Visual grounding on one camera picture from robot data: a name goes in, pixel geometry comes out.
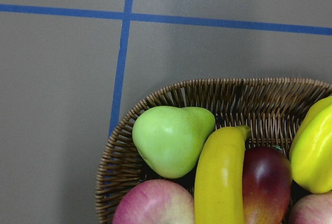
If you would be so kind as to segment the woven fruit basket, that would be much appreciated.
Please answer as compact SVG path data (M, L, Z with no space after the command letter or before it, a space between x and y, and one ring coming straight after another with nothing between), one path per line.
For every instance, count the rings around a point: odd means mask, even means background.
M111 132L96 176L95 210L98 223L111 223L124 195L158 175L139 155L133 141L135 120L159 106L199 106L210 110L216 127L245 124L252 135L246 148L279 146L289 153L309 108L331 95L331 84L307 78L195 79L178 82L137 102Z

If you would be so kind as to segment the green apple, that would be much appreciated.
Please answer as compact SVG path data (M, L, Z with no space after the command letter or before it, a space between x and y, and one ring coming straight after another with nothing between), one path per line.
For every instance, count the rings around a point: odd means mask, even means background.
M153 171L174 179L195 167L214 127L215 117L205 108L157 106L137 118L132 138Z

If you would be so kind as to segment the pink peach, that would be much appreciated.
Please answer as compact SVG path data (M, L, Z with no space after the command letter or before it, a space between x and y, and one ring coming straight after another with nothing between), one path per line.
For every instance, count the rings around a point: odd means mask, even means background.
M145 181L120 201L112 223L194 223L193 196L181 185L164 180Z
M331 191L301 198L292 207L288 223L331 223Z

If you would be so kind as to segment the red yellow mango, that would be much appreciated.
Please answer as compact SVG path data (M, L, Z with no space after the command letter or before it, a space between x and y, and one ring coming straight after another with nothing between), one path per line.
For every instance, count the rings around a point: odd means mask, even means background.
M291 165L272 147L245 151L243 208L245 223L281 223L291 198Z

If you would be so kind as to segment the yellow lemon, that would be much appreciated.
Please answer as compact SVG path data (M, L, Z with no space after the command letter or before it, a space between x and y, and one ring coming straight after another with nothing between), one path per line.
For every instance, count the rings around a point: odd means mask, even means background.
M331 191L331 96L308 110L292 141L294 181L311 193Z

